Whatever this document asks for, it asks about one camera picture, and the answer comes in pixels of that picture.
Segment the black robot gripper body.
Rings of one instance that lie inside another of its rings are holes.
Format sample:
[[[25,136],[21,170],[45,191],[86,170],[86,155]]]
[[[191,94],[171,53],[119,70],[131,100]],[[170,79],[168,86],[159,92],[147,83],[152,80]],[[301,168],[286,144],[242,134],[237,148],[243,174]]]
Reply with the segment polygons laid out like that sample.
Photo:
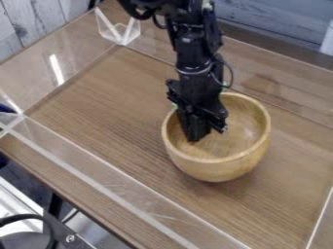
[[[201,72],[176,70],[178,79],[168,79],[167,98],[195,116],[205,116],[210,120],[211,129],[223,133],[227,128],[227,110],[219,100],[223,89],[223,70],[211,69]]]

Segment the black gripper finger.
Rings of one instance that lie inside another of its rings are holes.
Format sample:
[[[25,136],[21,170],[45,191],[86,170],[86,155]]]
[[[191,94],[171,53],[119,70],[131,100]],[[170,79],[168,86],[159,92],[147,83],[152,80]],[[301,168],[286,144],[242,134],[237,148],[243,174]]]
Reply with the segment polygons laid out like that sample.
[[[211,132],[210,120],[205,116],[195,117],[195,139],[201,140]]]
[[[194,114],[188,114],[184,110],[178,109],[176,115],[180,121],[180,126],[183,133],[186,135],[188,142],[195,142],[199,138],[199,129],[198,129],[198,118]]]

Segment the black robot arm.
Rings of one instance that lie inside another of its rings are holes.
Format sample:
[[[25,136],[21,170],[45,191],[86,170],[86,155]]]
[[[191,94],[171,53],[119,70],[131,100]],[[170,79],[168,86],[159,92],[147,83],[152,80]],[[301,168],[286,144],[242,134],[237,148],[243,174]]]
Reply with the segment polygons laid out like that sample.
[[[175,51],[176,79],[166,81],[167,98],[190,142],[213,130],[225,132],[227,110],[219,100],[225,62],[214,0],[118,0],[127,14],[167,31]]]

